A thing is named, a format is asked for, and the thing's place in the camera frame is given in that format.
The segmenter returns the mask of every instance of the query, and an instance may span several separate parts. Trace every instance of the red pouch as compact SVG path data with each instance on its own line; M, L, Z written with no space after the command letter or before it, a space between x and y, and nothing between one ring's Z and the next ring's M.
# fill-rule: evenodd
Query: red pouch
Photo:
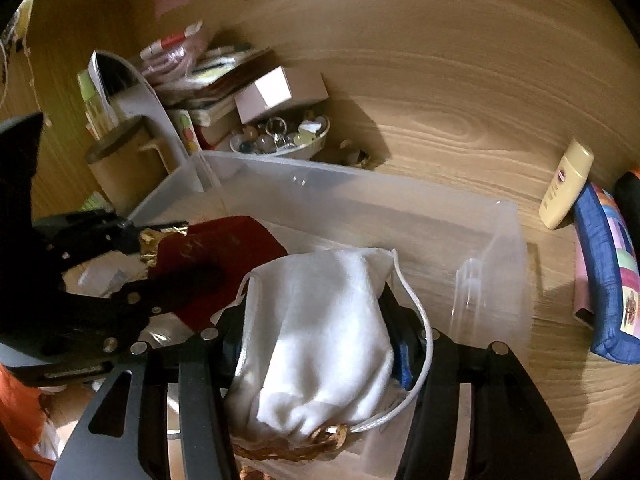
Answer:
M208 264L216 268L212 279L222 284L174 311L189 328L199 332L210 326L210 318L231 303L245 274L287 251L259 222L249 216L219 218L189 226L186 236L172 234L158 245L158 262L149 277L167 275Z

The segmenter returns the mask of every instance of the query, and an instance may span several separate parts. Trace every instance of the small cardboard box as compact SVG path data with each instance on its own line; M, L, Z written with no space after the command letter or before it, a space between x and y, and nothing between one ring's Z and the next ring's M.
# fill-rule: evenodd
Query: small cardboard box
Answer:
M327 99L322 75L279 66L236 94L242 124L274 115L280 110L309 106Z

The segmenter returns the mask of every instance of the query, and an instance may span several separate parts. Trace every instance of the white fabric bag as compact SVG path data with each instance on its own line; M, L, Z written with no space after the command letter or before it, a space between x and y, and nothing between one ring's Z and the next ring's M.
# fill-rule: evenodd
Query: white fabric bag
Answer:
M424 309L399 273L429 336L427 355L407 398L371 418L393 365L378 298L394 266L399 271L395 251L327 250L285 256L244 277L237 298L246 285L242 347L225 396L234 436L297 445L329 424L347 424L351 432L384 424L411 402L426 378L433 341Z

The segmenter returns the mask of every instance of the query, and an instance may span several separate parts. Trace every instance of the gold foil wrapper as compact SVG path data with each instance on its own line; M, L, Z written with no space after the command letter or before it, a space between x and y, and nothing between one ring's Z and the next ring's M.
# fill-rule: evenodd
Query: gold foil wrapper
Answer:
M161 231L153 229L142 229L140 231L140 260L146 263L147 267L155 267L158 264L158 247L160 242L168 235L175 233L186 236L188 226L169 227Z

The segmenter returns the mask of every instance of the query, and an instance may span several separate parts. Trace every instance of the yellow lotion bottle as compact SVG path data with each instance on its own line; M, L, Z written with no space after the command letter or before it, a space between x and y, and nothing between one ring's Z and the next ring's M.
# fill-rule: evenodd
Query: yellow lotion bottle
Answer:
M555 229L574 206L589 175L593 153L573 139L564 152L558 170L540 204L540 218L549 229Z

